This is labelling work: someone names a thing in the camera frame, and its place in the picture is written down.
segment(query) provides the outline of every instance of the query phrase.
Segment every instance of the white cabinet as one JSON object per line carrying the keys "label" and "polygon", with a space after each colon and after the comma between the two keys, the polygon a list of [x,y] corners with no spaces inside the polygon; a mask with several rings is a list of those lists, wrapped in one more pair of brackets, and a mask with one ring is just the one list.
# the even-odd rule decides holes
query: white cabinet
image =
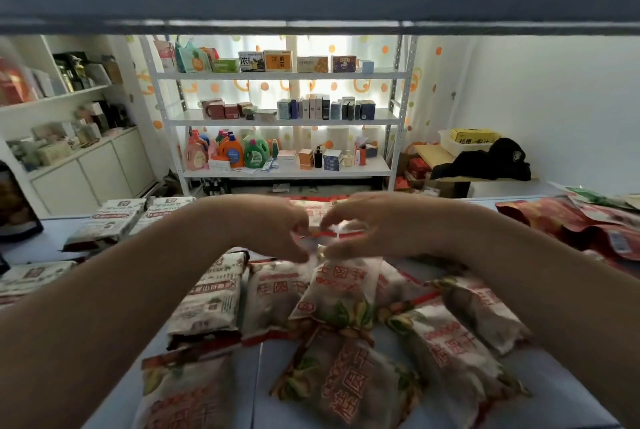
{"label": "white cabinet", "polygon": [[98,203],[135,196],[129,188],[110,142],[81,156],[78,163],[89,180]]}
{"label": "white cabinet", "polygon": [[99,207],[77,161],[56,168],[32,184],[53,216],[91,215]]}
{"label": "white cabinet", "polygon": [[151,169],[145,148],[140,139],[140,133],[134,129],[113,140],[118,159],[127,178],[134,197],[156,180]]}

